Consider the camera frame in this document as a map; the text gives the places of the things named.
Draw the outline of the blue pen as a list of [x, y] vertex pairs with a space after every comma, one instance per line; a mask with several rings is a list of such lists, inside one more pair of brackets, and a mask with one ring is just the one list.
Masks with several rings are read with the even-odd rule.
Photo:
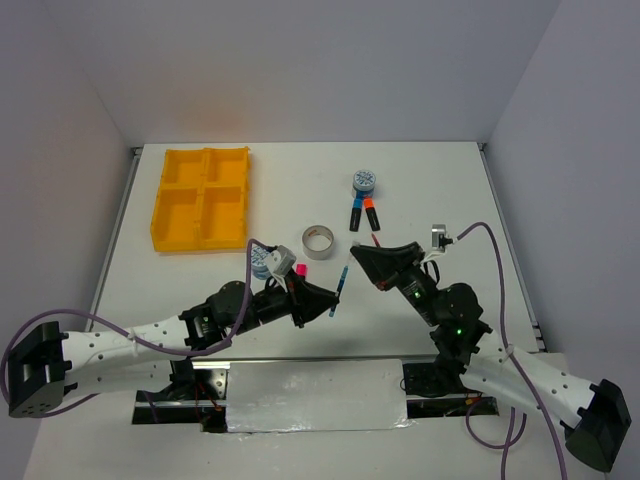
[[337, 310], [337, 307], [338, 307], [338, 304], [339, 304], [339, 301], [340, 301], [340, 298], [341, 298], [341, 294], [342, 294], [342, 291], [344, 289], [344, 286], [345, 286], [345, 283], [346, 283], [346, 279], [347, 279], [347, 276], [348, 276], [349, 268], [347, 268], [345, 265], [344, 265], [343, 270], [341, 272], [341, 275], [340, 275], [340, 278], [339, 278], [339, 281], [338, 281], [338, 285], [337, 285], [337, 288], [336, 288], [336, 292], [335, 292], [335, 297], [336, 297], [338, 302], [334, 306], [331, 307], [331, 309], [329, 311], [329, 317], [330, 318], [333, 318], [335, 316], [335, 313], [336, 313], [336, 310]]

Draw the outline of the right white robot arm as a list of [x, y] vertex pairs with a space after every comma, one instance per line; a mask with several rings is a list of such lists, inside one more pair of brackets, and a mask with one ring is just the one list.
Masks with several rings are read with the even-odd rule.
[[539, 414], [564, 433], [567, 451], [588, 467], [610, 472], [631, 426], [621, 389], [546, 364], [538, 356], [505, 345], [482, 321], [470, 285], [440, 288], [427, 273], [417, 243], [396, 248], [354, 246], [352, 256], [381, 291], [396, 289], [431, 326], [438, 354], [425, 372], [412, 367], [406, 391], [441, 396], [464, 389], [481, 392], [528, 415]]

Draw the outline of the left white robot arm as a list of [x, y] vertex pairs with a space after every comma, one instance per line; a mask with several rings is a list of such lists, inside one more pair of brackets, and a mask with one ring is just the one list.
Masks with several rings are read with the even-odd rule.
[[282, 317], [297, 327], [338, 304], [335, 293], [291, 274], [283, 285], [253, 294], [243, 282], [225, 284], [207, 300], [153, 324], [105, 332], [63, 332], [58, 322], [37, 325], [8, 355], [8, 411], [14, 418], [41, 416], [80, 386], [76, 376], [96, 367], [126, 367], [162, 355], [204, 356], [229, 346], [229, 336]]

